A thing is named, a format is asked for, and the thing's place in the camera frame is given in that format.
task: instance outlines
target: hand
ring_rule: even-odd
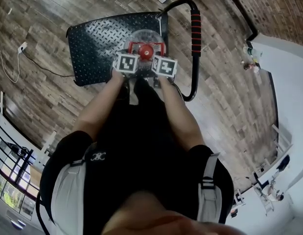
[[[158,80],[160,81],[160,83],[167,83],[169,82],[169,80],[167,79],[166,76],[162,76],[162,75],[158,75]]]
[[[123,83],[125,80],[123,74],[114,68],[112,70],[112,79],[120,83]]]

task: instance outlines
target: black diamond plate platform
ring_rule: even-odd
[[[126,39],[140,29],[158,32],[168,50],[167,14],[158,12],[133,13],[93,20],[68,29],[70,54],[75,74],[75,83],[84,86],[107,82],[118,50],[123,49]],[[137,72],[135,76],[151,77],[152,71]]]

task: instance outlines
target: black and white marker cube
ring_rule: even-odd
[[[124,73],[135,73],[137,71],[137,63],[139,55],[135,54],[125,54],[121,52],[116,53],[116,57],[112,63],[113,68],[119,72]]]
[[[151,70],[157,75],[174,77],[177,71],[177,60],[169,57],[155,56]]]

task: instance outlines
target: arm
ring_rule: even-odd
[[[122,74],[114,70],[111,80],[79,114],[72,131],[84,131],[94,141],[109,116],[123,81]]]
[[[269,189],[268,189],[268,196],[269,196],[270,194],[272,194],[272,192],[273,192],[273,186],[270,186]]]
[[[159,76],[159,81],[166,113],[180,145],[189,151],[196,145],[205,144],[196,119],[186,107],[176,88],[164,76]]]

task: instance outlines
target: red knob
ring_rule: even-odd
[[[153,48],[150,45],[143,45],[139,48],[138,54],[140,55],[141,59],[149,60],[152,58]]]

